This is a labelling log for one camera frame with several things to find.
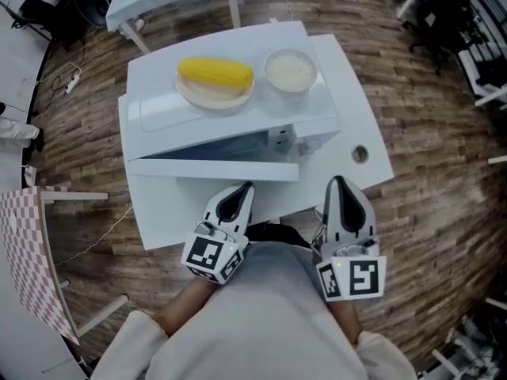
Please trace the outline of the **yellow corn cob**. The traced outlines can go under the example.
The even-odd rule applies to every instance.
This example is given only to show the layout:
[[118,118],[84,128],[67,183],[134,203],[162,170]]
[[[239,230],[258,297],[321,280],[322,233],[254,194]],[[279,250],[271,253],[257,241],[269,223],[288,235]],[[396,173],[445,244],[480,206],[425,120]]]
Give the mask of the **yellow corn cob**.
[[254,72],[246,64],[226,60],[194,57],[181,60],[177,72],[183,78],[233,89],[247,89],[254,81]]

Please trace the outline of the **beige round plate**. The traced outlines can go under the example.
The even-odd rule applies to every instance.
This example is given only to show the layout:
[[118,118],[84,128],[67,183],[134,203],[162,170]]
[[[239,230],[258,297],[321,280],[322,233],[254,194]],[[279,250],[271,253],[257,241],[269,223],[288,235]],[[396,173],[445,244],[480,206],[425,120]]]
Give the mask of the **beige round plate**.
[[245,104],[253,94],[255,83],[237,89],[207,82],[195,82],[180,74],[175,75],[175,87],[188,102],[203,108],[222,110]]

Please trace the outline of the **person's left forearm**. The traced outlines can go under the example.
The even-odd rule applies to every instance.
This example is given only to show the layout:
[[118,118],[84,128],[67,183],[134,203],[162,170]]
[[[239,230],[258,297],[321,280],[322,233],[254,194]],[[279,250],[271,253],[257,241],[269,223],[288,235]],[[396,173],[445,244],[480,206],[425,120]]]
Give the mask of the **person's left forearm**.
[[171,337],[199,313],[219,284],[194,277],[174,298],[169,300],[152,319]]

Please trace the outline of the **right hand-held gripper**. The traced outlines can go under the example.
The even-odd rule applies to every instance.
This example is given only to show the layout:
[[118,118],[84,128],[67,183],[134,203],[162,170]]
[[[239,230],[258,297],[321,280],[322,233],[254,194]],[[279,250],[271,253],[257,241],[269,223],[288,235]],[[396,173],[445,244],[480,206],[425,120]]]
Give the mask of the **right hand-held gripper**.
[[315,254],[317,276],[327,302],[352,301],[383,296],[387,258],[380,254],[375,234],[375,212],[368,197],[350,180],[333,177],[324,203],[327,238]]

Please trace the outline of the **white microwave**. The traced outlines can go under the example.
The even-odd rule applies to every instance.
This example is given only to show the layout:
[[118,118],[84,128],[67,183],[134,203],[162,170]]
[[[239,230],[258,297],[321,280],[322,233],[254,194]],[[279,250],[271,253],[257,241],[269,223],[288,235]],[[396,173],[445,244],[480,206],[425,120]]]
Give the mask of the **white microwave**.
[[[309,55],[316,52],[299,21],[236,28],[186,40],[144,55],[128,65],[124,126],[124,159],[151,158],[170,151],[258,132],[274,134],[276,143],[321,143],[340,131],[337,109],[324,76],[302,93],[273,87],[264,71],[266,58],[280,49]],[[254,74],[253,94],[236,108],[215,110],[196,106],[174,84],[183,59],[201,57],[235,60]]]

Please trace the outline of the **black office chair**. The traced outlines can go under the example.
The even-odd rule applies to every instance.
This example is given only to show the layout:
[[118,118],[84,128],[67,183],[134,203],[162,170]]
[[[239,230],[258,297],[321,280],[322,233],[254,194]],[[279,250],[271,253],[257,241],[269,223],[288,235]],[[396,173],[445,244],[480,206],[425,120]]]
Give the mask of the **black office chair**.
[[451,55],[457,55],[477,41],[470,0],[425,0],[416,9],[417,23],[405,21],[418,41],[409,52],[424,47],[433,58],[436,75]]

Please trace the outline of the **pink checkered table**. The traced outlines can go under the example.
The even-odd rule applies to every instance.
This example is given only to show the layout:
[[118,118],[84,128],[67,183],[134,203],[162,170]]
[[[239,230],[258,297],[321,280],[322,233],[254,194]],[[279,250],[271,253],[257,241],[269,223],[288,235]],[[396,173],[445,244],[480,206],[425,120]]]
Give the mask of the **pink checkered table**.
[[[55,201],[107,200],[103,192],[66,192],[45,187],[23,188],[0,194],[0,240],[6,250],[14,288],[21,304],[39,321],[75,344],[91,329],[119,308],[128,304],[128,296],[115,301],[77,326],[67,306],[63,288],[55,270],[48,238],[45,206]],[[9,216],[17,216],[17,232],[9,225]]]

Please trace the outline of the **person's black trouser leg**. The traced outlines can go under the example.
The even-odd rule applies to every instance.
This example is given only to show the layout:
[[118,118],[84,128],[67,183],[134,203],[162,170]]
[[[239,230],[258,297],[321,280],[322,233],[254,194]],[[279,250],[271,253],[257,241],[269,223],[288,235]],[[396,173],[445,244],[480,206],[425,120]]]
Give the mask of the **person's black trouser leg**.
[[249,241],[275,241],[307,249],[311,247],[295,228],[279,223],[263,222],[249,226],[246,229],[246,236]]

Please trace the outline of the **wooden coat rack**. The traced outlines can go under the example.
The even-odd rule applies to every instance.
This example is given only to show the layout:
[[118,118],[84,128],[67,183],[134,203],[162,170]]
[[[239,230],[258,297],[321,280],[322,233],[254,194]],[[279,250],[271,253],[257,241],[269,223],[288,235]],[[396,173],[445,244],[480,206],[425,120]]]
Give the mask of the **wooden coat rack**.
[[13,25],[12,28],[14,29],[31,29],[39,36],[43,37],[48,42],[51,42],[51,38],[44,33],[42,33],[38,28],[33,26],[31,23],[29,23],[27,20],[25,20],[23,17],[21,17],[18,13],[15,13],[11,8],[9,8],[5,3],[0,1],[0,6],[10,15],[10,17],[13,19]]

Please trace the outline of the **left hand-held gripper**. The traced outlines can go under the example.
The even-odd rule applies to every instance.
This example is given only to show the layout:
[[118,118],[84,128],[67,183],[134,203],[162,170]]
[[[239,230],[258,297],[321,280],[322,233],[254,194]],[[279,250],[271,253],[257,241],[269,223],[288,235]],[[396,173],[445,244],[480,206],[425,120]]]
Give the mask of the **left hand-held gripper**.
[[187,235],[181,255],[181,263],[193,275],[221,285],[233,276],[249,244],[243,234],[254,193],[254,184],[247,181],[225,188],[208,201],[204,210],[208,222],[199,222]]

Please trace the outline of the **person's light shirt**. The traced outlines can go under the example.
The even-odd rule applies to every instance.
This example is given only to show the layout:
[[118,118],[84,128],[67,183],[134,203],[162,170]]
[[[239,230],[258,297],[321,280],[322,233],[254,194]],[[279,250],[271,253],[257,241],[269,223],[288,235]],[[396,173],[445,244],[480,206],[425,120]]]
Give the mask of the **person's light shirt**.
[[417,380],[386,337],[353,347],[327,304],[309,252],[258,242],[171,337],[131,312],[91,380]]

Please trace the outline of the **white rice bowl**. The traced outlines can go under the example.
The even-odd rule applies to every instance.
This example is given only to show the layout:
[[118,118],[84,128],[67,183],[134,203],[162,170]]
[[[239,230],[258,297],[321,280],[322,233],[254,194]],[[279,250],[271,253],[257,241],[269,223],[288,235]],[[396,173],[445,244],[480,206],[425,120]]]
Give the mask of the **white rice bowl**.
[[294,49],[280,49],[271,53],[265,60],[264,71],[268,82],[286,93],[305,92],[318,77],[314,60]]

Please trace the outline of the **white rectangular table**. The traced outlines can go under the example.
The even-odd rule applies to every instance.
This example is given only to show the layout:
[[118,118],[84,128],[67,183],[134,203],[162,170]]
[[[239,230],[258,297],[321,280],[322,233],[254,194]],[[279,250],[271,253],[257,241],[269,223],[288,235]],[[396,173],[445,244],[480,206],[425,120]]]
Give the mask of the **white rectangular table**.
[[[311,37],[330,83],[341,131],[304,159],[297,182],[257,182],[253,224],[318,206],[331,177],[342,175],[361,189],[394,177],[383,137],[361,84],[332,34]],[[229,180],[143,177],[125,167],[139,234],[146,250],[182,243],[194,231],[210,198]]]

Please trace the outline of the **person's right forearm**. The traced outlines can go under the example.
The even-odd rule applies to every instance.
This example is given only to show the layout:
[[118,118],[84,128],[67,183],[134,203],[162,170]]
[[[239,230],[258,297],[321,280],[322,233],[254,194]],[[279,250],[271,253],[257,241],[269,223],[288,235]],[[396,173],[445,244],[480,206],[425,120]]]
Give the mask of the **person's right forearm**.
[[327,306],[349,343],[356,347],[362,326],[353,301],[329,302]]

